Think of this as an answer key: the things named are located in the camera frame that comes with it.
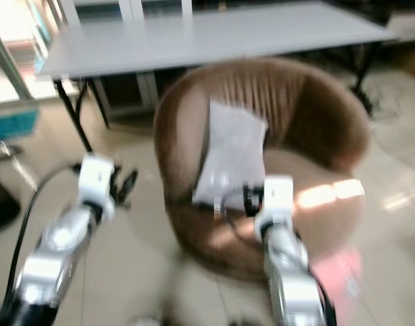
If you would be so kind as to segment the brown round sofa chair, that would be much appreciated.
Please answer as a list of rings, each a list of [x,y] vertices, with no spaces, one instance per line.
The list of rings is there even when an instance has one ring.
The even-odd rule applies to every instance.
[[[211,206],[192,202],[207,153],[209,102],[242,105],[267,124],[261,162],[270,174],[293,177],[295,195],[319,185],[354,179],[369,146],[362,103],[322,69],[282,57],[205,65],[183,74],[162,96],[154,118],[154,149],[166,214],[185,254],[213,271],[264,283],[264,256],[253,248],[253,224],[241,211],[231,229]]]

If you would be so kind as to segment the white cabinet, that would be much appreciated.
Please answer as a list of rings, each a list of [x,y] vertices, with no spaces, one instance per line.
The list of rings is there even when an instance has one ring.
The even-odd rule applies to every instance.
[[[99,75],[87,80],[106,127],[155,111],[160,87],[154,72]]]

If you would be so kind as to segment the black table leg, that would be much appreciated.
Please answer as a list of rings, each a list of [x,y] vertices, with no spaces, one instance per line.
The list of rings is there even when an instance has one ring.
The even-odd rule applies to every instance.
[[[361,62],[357,69],[356,81],[353,87],[351,87],[353,94],[363,105],[368,117],[371,117],[373,114],[373,102],[368,93],[363,89],[363,81],[365,81],[366,75],[372,67],[372,63],[377,56],[381,44],[381,41],[375,41],[375,43],[367,43],[362,46]]]
[[[83,146],[85,147],[86,154],[93,154],[94,150],[90,145],[85,130],[83,129],[83,125],[81,124],[81,106],[83,105],[83,100],[86,94],[90,90],[88,81],[86,81],[86,79],[76,80],[77,91],[79,91],[79,94],[77,94],[76,100],[74,100],[74,102],[71,102],[70,96],[68,96],[68,93],[65,90],[63,81],[61,79],[53,79],[52,83],[55,87],[55,90],[57,90],[59,99],[65,106],[65,111],[73,122],[75,130],[79,134],[81,143],[83,143]]]

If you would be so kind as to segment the grey table top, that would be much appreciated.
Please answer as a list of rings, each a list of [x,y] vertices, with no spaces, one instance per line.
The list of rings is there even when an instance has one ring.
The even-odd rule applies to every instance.
[[[59,31],[36,75],[46,79],[99,77],[396,37],[350,10],[316,1],[207,10],[189,18],[89,22]]]

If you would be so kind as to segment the black chair base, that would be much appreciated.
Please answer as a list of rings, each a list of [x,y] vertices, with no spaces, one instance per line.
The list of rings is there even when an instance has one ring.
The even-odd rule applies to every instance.
[[[20,215],[20,202],[0,183],[0,231],[6,229]]]

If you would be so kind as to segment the white pillow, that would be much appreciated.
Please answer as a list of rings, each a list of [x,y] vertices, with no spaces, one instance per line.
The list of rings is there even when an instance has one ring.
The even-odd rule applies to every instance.
[[[209,103],[209,143],[194,204],[215,206],[225,198],[227,209],[242,209],[244,186],[264,183],[264,137],[268,124],[247,107]]]

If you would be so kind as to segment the teal seat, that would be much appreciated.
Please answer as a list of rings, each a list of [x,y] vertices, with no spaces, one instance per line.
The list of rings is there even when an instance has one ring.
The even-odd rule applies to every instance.
[[[20,134],[20,112],[0,111],[0,142],[6,139],[15,139]]]

